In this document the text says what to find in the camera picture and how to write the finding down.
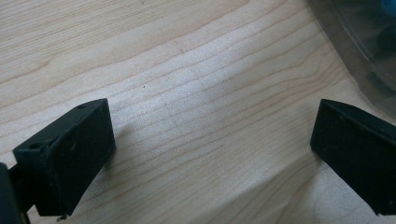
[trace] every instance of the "black object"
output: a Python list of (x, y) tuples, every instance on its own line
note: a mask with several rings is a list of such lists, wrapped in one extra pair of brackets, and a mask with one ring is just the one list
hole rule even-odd
[(17, 165), (0, 165), (0, 223), (16, 213), (26, 223), (33, 204), (40, 216), (72, 215), (115, 149), (107, 99), (73, 108), (13, 150)]
[(377, 215), (396, 215), (396, 127), (355, 106), (322, 100), (311, 147)]

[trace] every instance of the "wooden table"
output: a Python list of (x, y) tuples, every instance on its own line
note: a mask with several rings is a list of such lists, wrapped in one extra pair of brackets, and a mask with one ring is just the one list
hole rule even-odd
[[(4, 1), (0, 161), (108, 98), (118, 150), (63, 223), (392, 223), (309, 146), (359, 91), (304, 0)], [(56, 217), (29, 212), (33, 223)]]

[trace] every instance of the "light wooden surface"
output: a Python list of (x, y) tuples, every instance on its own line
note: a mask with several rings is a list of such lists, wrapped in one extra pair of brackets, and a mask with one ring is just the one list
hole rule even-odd
[(109, 100), (117, 153), (63, 223), (396, 221), (310, 150), (321, 98), (396, 122), (359, 92), (304, 0), (0, 11), (0, 161), (75, 105)]

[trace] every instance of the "screw hole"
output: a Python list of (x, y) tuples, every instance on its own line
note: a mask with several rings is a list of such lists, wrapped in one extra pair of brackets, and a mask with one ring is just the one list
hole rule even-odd
[(36, 149), (36, 148), (39, 148), (41, 146), (43, 146), (42, 143), (34, 143), (34, 144), (30, 145), (29, 148), (30, 149)]

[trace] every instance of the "black plastic block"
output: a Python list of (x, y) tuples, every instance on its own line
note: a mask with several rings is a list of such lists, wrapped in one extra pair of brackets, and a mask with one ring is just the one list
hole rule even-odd
[(73, 108), (13, 152), (21, 171), (32, 177), (39, 215), (70, 216), (115, 148), (102, 99)]
[(8, 169), (0, 163), (0, 223), (22, 224), (25, 223), (23, 218), (23, 213), (19, 212)]
[(377, 215), (396, 215), (396, 127), (355, 106), (322, 100), (311, 147)]

